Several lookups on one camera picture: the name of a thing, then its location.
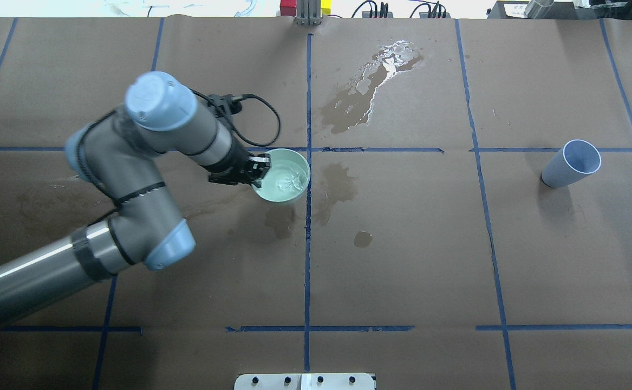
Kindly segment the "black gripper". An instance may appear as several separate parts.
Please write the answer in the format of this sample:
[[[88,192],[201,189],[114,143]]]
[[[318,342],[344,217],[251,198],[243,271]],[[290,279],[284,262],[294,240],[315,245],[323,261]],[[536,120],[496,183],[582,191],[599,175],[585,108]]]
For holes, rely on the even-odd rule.
[[[209,182],[231,186],[247,184],[261,189],[265,178],[265,169],[270,168],[270,166],[269,154],[254,155],[249,153],[246,160],[240,162],[239,165],[219,173],[210,173]]]

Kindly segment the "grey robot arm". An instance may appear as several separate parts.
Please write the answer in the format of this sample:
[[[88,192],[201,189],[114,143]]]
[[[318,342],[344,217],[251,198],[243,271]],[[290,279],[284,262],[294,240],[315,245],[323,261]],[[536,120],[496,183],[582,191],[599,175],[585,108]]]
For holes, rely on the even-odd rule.
[[[92,224],[0,266],[0,330],[88,287],[144,264],[162,270],[196,242],[155,158],[170,151],[209,173],[209,182],[260,187],[269,154],[246,150],[232,116],[254,94],[204,95],[162,71],[128,87],[120,106],[72,135],[71,168],[114,208]]]

